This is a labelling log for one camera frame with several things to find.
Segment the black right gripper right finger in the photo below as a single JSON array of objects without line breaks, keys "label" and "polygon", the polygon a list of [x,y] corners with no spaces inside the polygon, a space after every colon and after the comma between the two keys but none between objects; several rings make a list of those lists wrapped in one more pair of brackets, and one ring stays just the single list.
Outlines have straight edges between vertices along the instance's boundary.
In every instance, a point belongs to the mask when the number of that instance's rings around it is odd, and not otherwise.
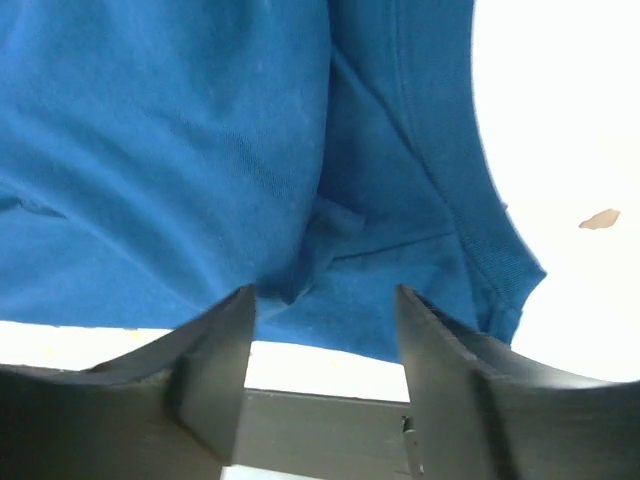
[{"label": "black right gripper right finger", "polygon": [[569,373],[515,353],[396,291],[416,479],[635,480],[639,385]]}]

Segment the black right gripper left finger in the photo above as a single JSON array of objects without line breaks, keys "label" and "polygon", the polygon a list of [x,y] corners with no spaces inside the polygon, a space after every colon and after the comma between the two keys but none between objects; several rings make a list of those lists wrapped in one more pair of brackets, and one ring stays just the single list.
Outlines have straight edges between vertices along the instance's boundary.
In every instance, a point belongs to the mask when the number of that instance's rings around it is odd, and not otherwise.
[{"label": "black right gripper left finger", "polygon": [[255,327],[243,287],[92,368],[1,368],[5,479],[217,479],[233,460]]}]

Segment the navy blue t shirt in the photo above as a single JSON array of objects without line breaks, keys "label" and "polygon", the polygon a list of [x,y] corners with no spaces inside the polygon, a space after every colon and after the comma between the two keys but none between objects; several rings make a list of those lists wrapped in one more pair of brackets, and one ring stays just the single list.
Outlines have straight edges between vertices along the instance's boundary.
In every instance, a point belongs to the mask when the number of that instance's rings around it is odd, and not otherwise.
[{"label": "navy blue t shirt", "polygon": [[510,342],[544,273],[489,175],[470,1],[5,1],[1,316],[399,358],[404,284]]}]

